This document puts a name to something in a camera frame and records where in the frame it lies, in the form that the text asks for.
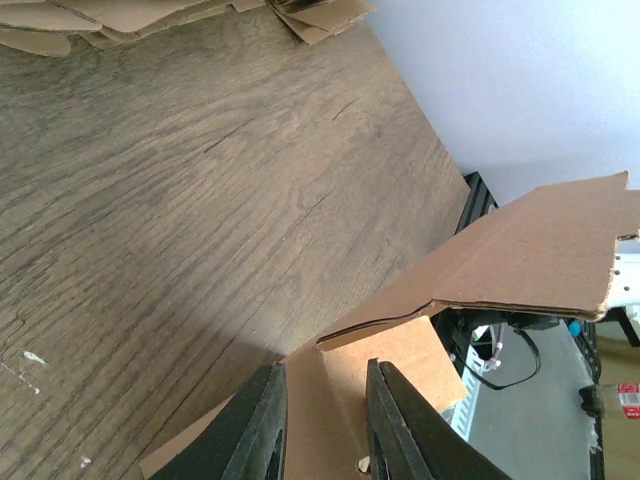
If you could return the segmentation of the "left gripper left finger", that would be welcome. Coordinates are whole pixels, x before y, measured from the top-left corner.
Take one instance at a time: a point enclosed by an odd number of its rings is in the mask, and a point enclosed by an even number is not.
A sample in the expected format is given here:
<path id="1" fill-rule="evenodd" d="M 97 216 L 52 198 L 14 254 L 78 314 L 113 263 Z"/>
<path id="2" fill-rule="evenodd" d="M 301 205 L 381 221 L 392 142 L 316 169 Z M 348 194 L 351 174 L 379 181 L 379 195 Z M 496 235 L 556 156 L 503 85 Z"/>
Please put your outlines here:
<path id="1" fill-rule="evenodd" d="M 154 479 L 282 479 L 288 392 L 285 366 L 260 366 Z"/>

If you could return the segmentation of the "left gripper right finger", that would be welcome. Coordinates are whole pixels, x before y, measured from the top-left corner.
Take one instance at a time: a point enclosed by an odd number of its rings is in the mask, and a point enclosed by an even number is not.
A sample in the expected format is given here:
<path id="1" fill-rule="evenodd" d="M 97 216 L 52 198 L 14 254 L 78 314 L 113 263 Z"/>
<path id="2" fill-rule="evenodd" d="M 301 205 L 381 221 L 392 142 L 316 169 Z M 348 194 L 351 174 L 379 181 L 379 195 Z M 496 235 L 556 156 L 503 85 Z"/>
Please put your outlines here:
<path id="1" fill-rule="evenodd" d="M 391 362 L 368 361 L 366 402 L 372 478 L 509 477 L 465 442 Z"/>

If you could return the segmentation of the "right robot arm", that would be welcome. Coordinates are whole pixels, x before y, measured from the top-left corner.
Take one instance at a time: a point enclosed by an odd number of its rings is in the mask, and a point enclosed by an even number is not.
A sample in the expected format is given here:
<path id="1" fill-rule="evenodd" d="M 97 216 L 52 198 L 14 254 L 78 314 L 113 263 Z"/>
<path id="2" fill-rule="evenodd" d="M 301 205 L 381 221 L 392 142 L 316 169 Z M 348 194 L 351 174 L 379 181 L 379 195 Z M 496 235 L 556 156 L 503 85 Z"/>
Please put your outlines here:
<path id="1" fill-rule="evenodd" d="M 432 324 L 448 350 L 468 345 L 478 328 L 510 326 L 516 330 L 545 330 L 562 320 L 583 325 L 614 323 L 631 347 L 639 346 L 639 254 L 618 252 L 602 315 L 588 319 L 585 313 L 552 307 L 463 307 L 435 315 Z"/>

